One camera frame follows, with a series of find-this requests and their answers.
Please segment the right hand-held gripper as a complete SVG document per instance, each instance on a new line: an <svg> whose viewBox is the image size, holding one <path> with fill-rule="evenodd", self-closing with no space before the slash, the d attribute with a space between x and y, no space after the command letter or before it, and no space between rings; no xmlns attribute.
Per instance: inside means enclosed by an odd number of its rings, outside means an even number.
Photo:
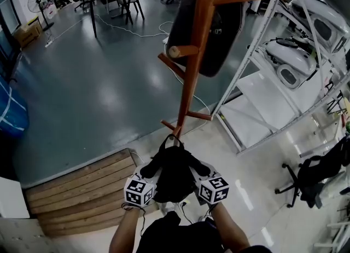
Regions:
<svg viewBox="0 0 350 253"><path fill-rule="evenodd" d="M194 168L190 168L196 183L194 191L200 204L217 204L228 197L229 184L214 166L201 162L210 169L208 176L199 175Z"/></svg>

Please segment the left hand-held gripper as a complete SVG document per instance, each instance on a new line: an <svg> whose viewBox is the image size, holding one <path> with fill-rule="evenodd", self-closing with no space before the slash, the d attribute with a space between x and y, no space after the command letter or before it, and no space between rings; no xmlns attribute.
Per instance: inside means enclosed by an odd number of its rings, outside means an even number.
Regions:
<svg viewBox="0 0 350 253"><path fill-rule="evenodd" d="M153 199L156 189L156 176L148 179L141 175L141 169L146 165L136 167L124 185L125 202L140 208L145 207Z"/></svg>

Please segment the black backpack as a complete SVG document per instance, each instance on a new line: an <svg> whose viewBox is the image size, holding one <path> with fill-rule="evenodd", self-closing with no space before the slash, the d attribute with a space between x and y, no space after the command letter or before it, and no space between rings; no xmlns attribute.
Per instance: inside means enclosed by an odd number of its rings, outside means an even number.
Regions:
<svg viewBox="0 0 350 253"><path fill-rule="evenodd" d="M210 168L187 151L181 142L178 146L167 148L166 142L170 137L179 140L175 135L169 134L151 162L140 170L141 176L146 179L151 179L160 172L154 195L154 200L158 203L179 203L194 192L197 187L192 169L201 177L211 173Z"/></svg>

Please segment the brown wooden coat rack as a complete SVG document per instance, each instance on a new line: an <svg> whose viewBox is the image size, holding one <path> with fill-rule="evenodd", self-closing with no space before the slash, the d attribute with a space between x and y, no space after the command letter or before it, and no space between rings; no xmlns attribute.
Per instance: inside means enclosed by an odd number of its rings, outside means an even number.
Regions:
<svg viewBox="0 0 350 253"><path fill-rule="evenodd" d="M211 114L193 112L190 109L190 105L193 100L199 75L202 75L200 74L200 67L215 8L220 5L231 3L242 2L245 4L249 1L255 0L196 0L190 44L170 47L169 55L166 54L166 50L159 54L159 59L183 80L177 124L171 125L166 121L162 122L163 125L172 130L173 135L179 138L179 140L173 138L175 142L180 141L186 117L212 120Z"/></svg>

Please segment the person's left forearm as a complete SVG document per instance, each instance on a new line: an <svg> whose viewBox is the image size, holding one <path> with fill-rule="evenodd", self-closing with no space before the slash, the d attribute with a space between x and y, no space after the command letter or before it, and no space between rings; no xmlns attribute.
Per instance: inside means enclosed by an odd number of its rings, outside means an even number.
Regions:
<svg viewBox="0 0 350 253"><path fill-rule="evenodd" d="M125 213L110 242L108 253L133 253L141 208L131 207Z"/></svg>

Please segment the person's right forearm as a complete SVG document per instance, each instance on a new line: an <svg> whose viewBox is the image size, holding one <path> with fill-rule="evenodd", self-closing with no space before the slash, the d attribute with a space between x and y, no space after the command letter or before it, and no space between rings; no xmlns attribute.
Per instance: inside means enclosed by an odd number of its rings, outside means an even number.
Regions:
<svg viewBox="0 0 350 253"><path fill-rule="evenodd" d="M222 203L216 204L211 209L211 216L216 224L225 250L230 250L232 253L239 253L250 247L246 234L231 218Z"/></svg>

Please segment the person's black shirt torso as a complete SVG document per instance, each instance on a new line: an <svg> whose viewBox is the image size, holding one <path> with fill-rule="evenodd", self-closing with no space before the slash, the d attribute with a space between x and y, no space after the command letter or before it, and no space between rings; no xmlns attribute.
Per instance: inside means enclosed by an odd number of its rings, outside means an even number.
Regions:
<svg viewBox="0 0 350 253"><path fill-rule="evenodd" d="M143 233L136 253L223 253L218 230L202 221L180 225L175 211L155 220Z"/></svg>

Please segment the wooden plank platform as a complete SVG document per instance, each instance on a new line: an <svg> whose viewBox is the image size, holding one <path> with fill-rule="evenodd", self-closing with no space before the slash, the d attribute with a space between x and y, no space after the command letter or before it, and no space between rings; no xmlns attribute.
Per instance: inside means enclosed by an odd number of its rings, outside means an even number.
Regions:
<svg viewBox="0 0 350 253"><path fill-rule="evenodd" d="M25 190L30 213L49 237L117 226L124 214L123 188L143 163L128 148Z"/></svg>

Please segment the white metal shelving unit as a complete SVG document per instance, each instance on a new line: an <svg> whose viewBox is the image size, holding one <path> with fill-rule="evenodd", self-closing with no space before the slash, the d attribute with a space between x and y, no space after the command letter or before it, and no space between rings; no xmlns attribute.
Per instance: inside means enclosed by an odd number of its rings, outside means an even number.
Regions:
<svg viewBox="0 0 350 253"><path fill-rule="evenodd" d="M321 0L350 26L350 0ZM252 150L314 111L328 106L341 110L342 87L350 82L350 38L337 52L328 52L290 12L292 0L266 0L261 14L247 15L230 62L234 77L214 109L214 116L238 153ZM263 44L288 39L316 59L317 71L296 90L287 88L264 57Z"/></svg>

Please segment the white locker cabinet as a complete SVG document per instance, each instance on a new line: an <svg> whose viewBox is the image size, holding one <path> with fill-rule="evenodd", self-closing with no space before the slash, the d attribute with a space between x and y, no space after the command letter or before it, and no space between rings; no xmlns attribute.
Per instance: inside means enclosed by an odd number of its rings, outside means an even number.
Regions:
<svg viewBox="0 0 350 253"><path fill-rule="evenodd" d="M37 219L0 218L0 252L57 253Z"/></svg>

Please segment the white flat panel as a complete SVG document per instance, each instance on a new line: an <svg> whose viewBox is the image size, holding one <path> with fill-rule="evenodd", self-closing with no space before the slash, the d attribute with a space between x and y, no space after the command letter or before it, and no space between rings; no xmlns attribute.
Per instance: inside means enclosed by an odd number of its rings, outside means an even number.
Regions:
<svg viewBox="0 0 350 253"><path fill-rule="evenodd" d="M0 177L0 217L30 218L20 183L3 177Z"/></svg>

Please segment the grey hanging bag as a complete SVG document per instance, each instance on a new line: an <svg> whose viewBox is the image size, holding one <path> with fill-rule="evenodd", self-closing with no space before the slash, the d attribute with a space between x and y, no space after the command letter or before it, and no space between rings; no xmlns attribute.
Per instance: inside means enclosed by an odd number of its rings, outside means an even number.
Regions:
<svg viewBox="0 0 350 253"><path fill-rule="evenodd" d="M190 44L195 4L196 0L180 0L178 13L167 42L167 55L170 54L172 46ZM242 2L220 5L215 8L200 74L214 77L219 72L236 37L243 28L246 9L246 5Z"/></svg>

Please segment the blue wrapped roll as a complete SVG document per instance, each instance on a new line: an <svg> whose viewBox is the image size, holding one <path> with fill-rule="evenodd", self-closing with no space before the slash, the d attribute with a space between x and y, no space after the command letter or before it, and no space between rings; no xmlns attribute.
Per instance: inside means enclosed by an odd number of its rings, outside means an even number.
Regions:
<svg viewBox="0 0 350 253"><path fill-rule="evenodd" d="M29 126L27 104L19 93L0 76L0 130L21 137Z"/></svg>

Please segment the white device with dark window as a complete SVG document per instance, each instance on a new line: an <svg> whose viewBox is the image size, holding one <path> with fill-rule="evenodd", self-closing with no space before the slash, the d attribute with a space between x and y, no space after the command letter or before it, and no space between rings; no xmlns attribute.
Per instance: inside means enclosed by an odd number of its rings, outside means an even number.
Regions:
<svg viewBox="0 0 350 253"><path fill-rule="evenodd" d="M290 90L296 90L317 71L317 62L306 50L288 39L273 39L263 44L264 57L277 77Z"/></svg>
<svg viewBox="0 0 350 253"><path fill-rule="evenodd" d="M321 0L292 0L290 12L307 29L314 26L318 42L330 53L337 53L350 38L345 19Z"/></svg>

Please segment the brown cardboard box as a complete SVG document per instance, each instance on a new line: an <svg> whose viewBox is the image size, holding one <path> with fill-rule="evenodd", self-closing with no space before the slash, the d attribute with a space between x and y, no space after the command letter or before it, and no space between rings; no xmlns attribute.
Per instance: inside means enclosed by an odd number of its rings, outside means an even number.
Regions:
<svg viewBox="0 0 350 253"><path fill-rule="evenodd" d="M17 40L21 48L27 47L33 41L35 41L42 33L42 27L38 21L31 23L30 25L20 26L13 34L13 37Z"/></svg>

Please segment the black standing fan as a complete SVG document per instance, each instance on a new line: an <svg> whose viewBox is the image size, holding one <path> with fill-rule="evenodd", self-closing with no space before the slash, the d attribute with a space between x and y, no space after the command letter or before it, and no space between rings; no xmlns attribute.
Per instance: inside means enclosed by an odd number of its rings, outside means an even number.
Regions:
<svg viewBox="0 0 350 253"><path fill-rule="evenodd" d="M44 6L45 4L47 4L47 0L28 0L27 2L27 7L29 9L29 11L31 11L32 13L41 13L44 22L45 22L45 26L42 28L43 31L47 31L49 30L54 23L48 23L45 15L44 15Z"/></svg>

